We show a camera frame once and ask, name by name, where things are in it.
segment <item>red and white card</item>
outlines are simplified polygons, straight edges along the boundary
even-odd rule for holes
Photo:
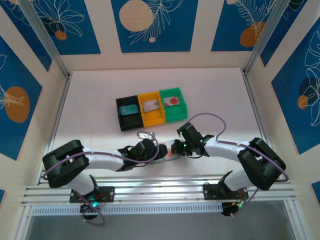
[[[170,106],[175,106],[175,105],[179,105],[179,99],[177,96],[170,96],[170,97],[165,97],[163,99],[164,105],[166,107],[170,107]]]

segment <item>white leaf drawing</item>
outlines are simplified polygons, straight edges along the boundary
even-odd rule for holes
[[[166,29],[166,25],[170,26],[169,13],[173,12],[181,6],[183,0],[174,6],[176,0],[147,0],[146,4],[153,13],[153,23],[145,30],[132,31],[129,39],[132,39],[130,45],[143,40],[144,42],[150,38],[156,39],[162,31]]]
[[[9,0],[1,0],[1,1],[5,5],[5,7],[10,10],[12,15],[16,19],[18,19],[18,20],[22,21],[24,24],[30,26],[30,23],[28,22],[28,20],[26,19],[25,15],[23,14],[23,12],[21,11],[21,9],[18,5],[10,2]]]
[[[6,64],[7,56],[4,54],[0,54],[0,70]],[[23,106],[24,104],[21,102],[24,97],[14,97],[8,94],[0,84],[0,110],[3,109],[6,105],[10,106],[10,104],[17,104]]]
[[[18,5],[13,4],[8,0],[1,1],[11,11],[15,18],[30,26]],[[57,31],[61,31],[82,37],[83,32],[77,24],[84,21],[85,15],[70,10],[69,0],[33,0],[31,1],[31,4],[43,24],[46,26],[46,29],[49,29],[49,34],[54,36]]]
[[[245,19],[246,24],[254,29],[255,39],[258,39],[262,31],[263,22],[271,13],[272,9],[275,7],[277,0],[264,0],[264,3],[259,8],[255,0],[237,0],[234,5],[238,7],[238,12],[240,17]]]
[[[63,25],[64,25],[64,28],[66,29],[67,32],[72,33],[72,34],[76,34],[79,37],[82,37],[83,33],[77,24],[71,23],[71,22],[65,22]]]
[[[300,0],[300,2],[290,1],[288,6],[286,7],[284,13],[282,14],[283,18],[288,20],[289,12],[296,12],[299,11],[299,9],[304,4],[305,0]]]
[[[304,90],[303,99],[299,102],[303,108],[310,107],[310,126],[320,124],[320,26],[312,35],[309,48],[305,54],[304,65],[307,67],[308,87]]]

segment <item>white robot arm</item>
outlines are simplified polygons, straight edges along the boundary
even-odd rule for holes
[[[226,173],[214,187],[219,199],[232,199],[236,191],[252,186],[266,191],[286,169],[285,163],[260,138],[235,142],[218,140],[213,135],[203,137],[190,122],[180,127],[177,133],[180,139],[174,140],[171,146],[173,154],[189,158],[222,157],[243,166],[240,171]],[[167,153],[167,147],[158,144],[154,137],[112,152],[97,151],[73,140],[43,157],[46,170],[43,178],[48,180],[51,188],[67,186],[83,200],[96,200],[101,191],[94,177],[82,172],[84,169],[128,171],[138,164],[162,159]]]

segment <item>black mount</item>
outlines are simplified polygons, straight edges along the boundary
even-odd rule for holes
[[[284,161],[261,138],[256,137],[249,146],[269,157],[281,169],[286,170]],[[264,158],[257,160],[256,157],[260,156],[247,148],[238,154],[239,161],[250,182],[257,188],[267,191],[281,175],[281,172],[271,162]]]
[[[82,153],[84,147],[79,140],[72,140],[65,145],[49,152],[42,158],[44,169],[47,171],[68,156]],[[85,155],[77,156],[73,161],[67,161],[53,169],[48,175],[50,188],[60,188],[70,183],[79,173],[89,165]]]
[[[174,140],[171,146],[171,152],[180,156],[187,155],[192,156],[196,153],[200,157],[209,157],[205,150],[206,142],[213,138],[213,135],[206,135],[203,137],[200,132],[190,123],[187,122],[182,127],[177,130],[178,135],[184,138],[185,141],[180,141],[178,139]]]
[[[118,151],[126,158],[143,162],[151,159],[156,154],[157,146],[152,140],[145,138],[138,142],[135,146],[126,146],[118,149]],[[164,144],[159,144],[159,153],[154,160],[164,158],[167,153],[167,146]],[[137,164],[139,164],[126,160],[124,160],[123,163],[124,165],[117,172],[132,170]]]
[[[246,188],[231,191],[224,184],[224,180],[231,172],[232,171],[224,175],[218,184],[205,182],[202,186],[204,200],[230,200],[222,203],[222,214],[224,216],[230,216],[231,214],[236,213],[239,210],[238,204],[249,198],[248,190]]]
[[[115,187],[114,186],[98,186],[95,178],[92,175],[89,175],[94,189],[83,197],[89,202],[96,203],[113,203],[115,197]],[[71,190],[70,193],[70,203],[84,203],[84,201],[75,193],[74,190]]]

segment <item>purple cable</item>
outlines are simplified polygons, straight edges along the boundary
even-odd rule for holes
[[[81,215],[83,221],[84,221],[85,223],[90,224],[90,225],[93,225],[93,226],[102,226],[102,225],[104,225],[104,224],[106,223],[106,219],[105,219],[105,216],[101,213],[101,211],[100,211],[98,208],[94,207],[94,206],[91,204],[91,202],[89,202],[87,199],[85,199],[80,193],[78,193],[78,192],[75,191],[75,190],[73,190],[73,191],[74,191],[75,194],[77,194],[77,196],[78,196],[79,198],[82,199],[82,201],[84,201],[87,205],[89,205],[91,209],[95,210],[95,211],[101,216],[101,218],[102,218],[102,222],[101,222],[101,223],[97,223],[97,222],[93,222],[93,221],[88,221],[87,219],[85,219],[85,212],[86,212],[86,210],[83,210],[83,213],[82,213],[82,215]]]
[[[138,131],[136,134],[139,136],[140,133],[144,133],[144,134],[148,134],[148,135],[152,136],[151,133],[150,133],[150,132],[147,132],[147,131]],[[137,161],[137,160],[134,160],[134,159],[130,159],[130,158],[127,158],[127,157],[124,157],[124,156],[120,156],[120,155],[116,155],[116,154],[112,154],[112,153],[104,152],[104,151],[94,151],[94,152],[92,152],[92,151],[85,151],[85,152],[79,152],[79,153],[76,153],[76,154],[74,154],[74,155],[71,155],[71,156],[69,156],[69,157],[67,157],[67,158],[59,161],[57,164],[55,164],[55,165],[53,165],[52,167],[50,167],[50,168],[49,168],[47,171],[45,171],[45,173],[42,175],[42,179],[48,180],[47,175],[48,175],[52,170],[54,170],[56,167],[64,164],[65,162],[69,161],[70,159],[73,159],[73,158],[76,158],[76,157],[79,157],[79,156],[82,156],[82,155],[86,155],[86,154],[111,156],[111,157],[116,157],[116,158],[118,158],[118,159],[122,159],[122,160],[124,160],[124,161],[130,161],[130,162],[133,162],[133,163],[136,163],[136,164],[147,164],[147,163],[150,163],[151,161],[153,161],[153,160],[157,157],[157,155],[158,155],[158,153],[159,153],[159,142],[158,142],[158,140],[157,140],[155,137],[153,137],[153,139],[151,139],[151,140],[154,140],[155,143],[156,143],[156,152],[155,152],[155,155],[154,155],[151,159],[149,159],[149,160],[146,160],[146,161]]]
[[[236,142],[232,142],[232,141],[223,141],[223,140],[218,140],[218,138],[220,137],[221,134],[223,134],[225,132],[225,130],[227,129],[227,124],[226,124],[226,121],[222,119],[222,117],[216,115],[216,114],[213,114],[213,113],[209,113],[209,112],[204,112],[204,113],[198,113],[196,115],[194,115],[193,117],[191,117],[187,123],[189,123],[192,119],[194,119],[195,117],[197,116],[200,116],[200,115],[211,115],[211,116],[214,116],[218,119],[220,119],[224,125],[224,128],[221,132],[219,132],[215,139],[217,140],[218,143],[222,143],[222,144],[229,144],[229,145],[235,145],[235,146],[238,146],[238,144]],[[254,151],[255,153],[257,153],[258,155],[260,155],[261,157],[263,157],[265,160],[267,160],[268,162],[270,162],[271,164],[273,164],[285,177],[285,179],[280,179],[280,180],[276,180],[276,182],[287,182],[289,180],[289,177],[288,175],[286,174],[286,172],[278,165],[276,164],[274,161],[272,161],[272,159],[270,159],[268,156],[266,156],[265,154],[263,154],[262,152],[260,152],[259,150],[251,147],[251,146],[248,146],[248,145],[245,145],[245,144],[242,144],[240,143],[239,144],[240,147],[243,147],[243,148],[247,148],[247,149],[250,149],[252,151]],[[252,194],[252,196],[244,203],[243,207],[246,206],[256,195],[256,193],[258,192],[259,188],[257,188],[255,190],[255,192]]]

